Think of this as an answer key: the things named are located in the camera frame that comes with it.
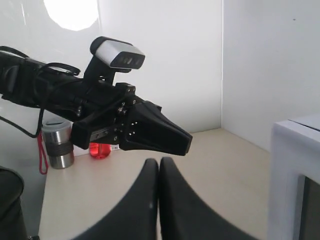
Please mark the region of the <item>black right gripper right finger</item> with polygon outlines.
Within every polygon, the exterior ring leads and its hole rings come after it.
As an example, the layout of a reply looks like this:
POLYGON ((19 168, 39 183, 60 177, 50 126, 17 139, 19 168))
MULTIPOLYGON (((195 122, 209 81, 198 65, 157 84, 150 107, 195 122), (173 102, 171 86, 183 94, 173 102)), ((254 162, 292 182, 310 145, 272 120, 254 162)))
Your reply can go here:
POLYGON ((254 240, 211 209, 170 157, 160 161, 158 197, 163 240, 254 240))

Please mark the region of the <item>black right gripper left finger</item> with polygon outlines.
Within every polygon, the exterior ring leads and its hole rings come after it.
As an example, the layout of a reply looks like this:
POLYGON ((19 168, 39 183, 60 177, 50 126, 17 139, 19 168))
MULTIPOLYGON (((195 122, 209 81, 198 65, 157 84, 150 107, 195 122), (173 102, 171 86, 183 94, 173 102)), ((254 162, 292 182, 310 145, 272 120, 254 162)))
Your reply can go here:
POLYGON ((158 162, 144 165, 125 196, 78 240, 155 240, 158 214, 158 162))

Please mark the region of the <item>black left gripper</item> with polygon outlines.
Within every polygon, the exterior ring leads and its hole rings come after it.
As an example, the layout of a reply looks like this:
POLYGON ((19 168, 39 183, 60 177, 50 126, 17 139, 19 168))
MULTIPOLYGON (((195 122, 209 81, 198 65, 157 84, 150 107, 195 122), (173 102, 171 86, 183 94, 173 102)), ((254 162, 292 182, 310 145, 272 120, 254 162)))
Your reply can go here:
MULTIPOLYGON (((73 145, 87 149, 90 141, 106 137, 113 128, 119 109, 126 99, 135 95, 136 87, 129 83, 116 85, 99 83, 91 89, 84 104, 84 116, 75 121, 71 130, 73 145)), ((177 156, 185 156, 193 137, 165 117, 160 107, 150 101, 134 104, 124 118, 119 141, 120 149, 149 150, 177 156)))

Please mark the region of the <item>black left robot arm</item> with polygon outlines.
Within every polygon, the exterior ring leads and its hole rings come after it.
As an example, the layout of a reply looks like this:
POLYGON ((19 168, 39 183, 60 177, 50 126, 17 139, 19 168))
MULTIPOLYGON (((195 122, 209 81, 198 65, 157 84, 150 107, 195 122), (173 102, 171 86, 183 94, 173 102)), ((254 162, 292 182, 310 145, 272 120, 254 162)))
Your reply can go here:
POLYGON ((73 123, 70 141, 115 144, 124 151, 150 150, 184 156, 192 136, 136 95, 134 85, 114 83, 115 71, 93 58, 83 77, 59 62, 43 63, 0 48, 0 93, 14 104, 49 111, 73 123))

